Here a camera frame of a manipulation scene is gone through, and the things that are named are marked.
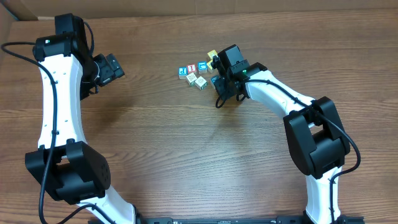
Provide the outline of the blue X letter block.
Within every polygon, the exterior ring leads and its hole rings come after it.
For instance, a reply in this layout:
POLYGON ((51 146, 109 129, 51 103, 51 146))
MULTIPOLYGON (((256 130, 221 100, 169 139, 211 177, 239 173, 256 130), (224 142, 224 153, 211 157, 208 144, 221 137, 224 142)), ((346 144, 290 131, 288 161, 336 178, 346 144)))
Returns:
POLYGON ((217 81, 219 78, 220 77, 218 75, 215 75, 215 76, 210 78, 210 83, 211 83, 213 88, 215 88, 215 81, 217 81))

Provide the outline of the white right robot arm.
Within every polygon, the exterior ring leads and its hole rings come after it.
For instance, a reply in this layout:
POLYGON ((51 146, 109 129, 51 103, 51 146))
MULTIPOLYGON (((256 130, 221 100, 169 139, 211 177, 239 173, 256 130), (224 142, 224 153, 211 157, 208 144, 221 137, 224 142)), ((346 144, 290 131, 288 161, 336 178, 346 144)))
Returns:
POLYGON ((334 223, 338 208, 338 174, 350 152, 344 127, 334 102, 315 100, 278 81, 261 63, 250 64, 237 45, 208 52, 208 66, 218 71, 212 84, 218 94, 216 107, 236 97, 252 99, 268 107, 284 122, 290 156, 305 175, 310 223, 334 223))

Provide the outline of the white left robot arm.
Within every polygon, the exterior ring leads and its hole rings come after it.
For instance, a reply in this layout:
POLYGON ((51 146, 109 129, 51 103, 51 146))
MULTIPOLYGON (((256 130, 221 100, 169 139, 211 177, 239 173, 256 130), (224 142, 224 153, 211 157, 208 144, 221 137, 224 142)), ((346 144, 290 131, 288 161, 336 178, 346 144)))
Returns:
POLYGON ((41 194, 87 209, 103 223, 136 223, 135 207, 111 186, 107 160, 86 141, 81 101, 124 75, 113 55, 93 55, 90 27, 73 14, 55 17, 55 34, 33 48, 43 86, 43 119, 38 149, 25 166, 41 194))

